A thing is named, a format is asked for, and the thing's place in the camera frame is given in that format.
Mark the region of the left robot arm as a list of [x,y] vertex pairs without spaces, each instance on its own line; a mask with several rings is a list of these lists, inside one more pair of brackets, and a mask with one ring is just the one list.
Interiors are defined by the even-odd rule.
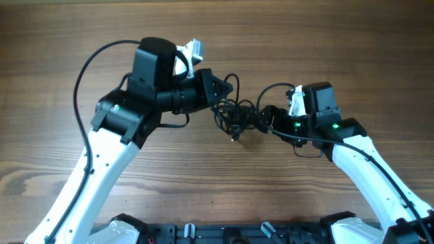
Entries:
[[83,131],[85,147],[46,217],[27,237],[27,243],[151,243],[148,226],[121,214],[94,232],[110,191],[133,161],[146,139],[163,127],[161,116],[190,115],[217,105],[232,85],[208,68],[195,70],[203,46],[185,46],[146,37],[136,44],[132,71],[102,97],[90,131]]

